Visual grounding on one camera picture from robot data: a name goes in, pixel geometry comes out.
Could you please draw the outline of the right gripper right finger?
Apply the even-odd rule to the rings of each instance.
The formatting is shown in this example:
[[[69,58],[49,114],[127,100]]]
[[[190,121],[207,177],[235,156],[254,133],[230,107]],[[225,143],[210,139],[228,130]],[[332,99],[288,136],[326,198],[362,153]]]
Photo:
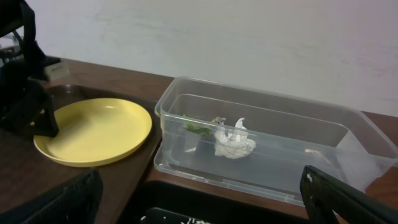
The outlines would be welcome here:
[[[397,210],[317,169],[305,166],[300,180],[302,201],[312,223],[397,224]]]

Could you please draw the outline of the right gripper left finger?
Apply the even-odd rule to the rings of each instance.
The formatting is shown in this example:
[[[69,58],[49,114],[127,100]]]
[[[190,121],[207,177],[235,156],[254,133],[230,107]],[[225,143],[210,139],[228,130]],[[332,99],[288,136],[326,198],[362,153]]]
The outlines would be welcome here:
[[[94,223],[102,194],[102,178],[92,169],[2,213],[1,223]]]

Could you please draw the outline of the yellow round plate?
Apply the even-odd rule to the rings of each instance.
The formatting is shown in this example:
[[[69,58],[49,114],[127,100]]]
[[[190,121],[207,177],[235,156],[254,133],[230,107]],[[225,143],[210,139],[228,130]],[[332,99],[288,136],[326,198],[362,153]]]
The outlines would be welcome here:
[[[117,98],[78,101],[55,111],[54,137],[34,136],[36,149],[56,163],[96,167],[136,152],[152,129],[143,106]]]

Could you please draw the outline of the aluminium foil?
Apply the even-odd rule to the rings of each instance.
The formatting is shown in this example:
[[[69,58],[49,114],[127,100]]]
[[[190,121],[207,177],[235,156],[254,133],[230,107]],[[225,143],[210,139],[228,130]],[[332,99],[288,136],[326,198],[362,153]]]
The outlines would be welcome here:
[[[215,155],[224,156],[228,159],[240,159],[250,155],[256,148],[256,142],[248,139],[248,132],[243,125],[245,118],[239,118],[233,132],[227,132],[223,127],[217,127],[214,132]]]

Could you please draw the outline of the green snack wrapper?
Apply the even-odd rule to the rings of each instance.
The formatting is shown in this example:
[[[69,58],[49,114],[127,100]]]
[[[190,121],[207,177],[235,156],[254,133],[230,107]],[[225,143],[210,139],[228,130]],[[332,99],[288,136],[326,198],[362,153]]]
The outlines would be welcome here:
[[[185,118],[184,123],[185,127],[184,129],[195,134],[200,134],[200,135],[212,135],[214,131],[209,127],[209,126],[197,126],[194,124],[193,121],[187,120],[187,116],[184,114],[183,118]],[[222,117],[215,117],[213,118],[210,122],[211,123],[216,123],[216,124],[224,124],[226,118]]]

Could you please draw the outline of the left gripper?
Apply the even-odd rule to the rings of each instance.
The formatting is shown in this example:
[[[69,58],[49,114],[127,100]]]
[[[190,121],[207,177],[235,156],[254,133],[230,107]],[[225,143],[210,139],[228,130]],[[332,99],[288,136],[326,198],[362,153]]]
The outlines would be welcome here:
[[[19,136],[55,137],[52,99],[39,83],[48,82],[45,67],[58,63],[38,46],[35,13],[24,0],[1,1],[1,37],[14,34],[19,50],[1,50],[1,129]]]

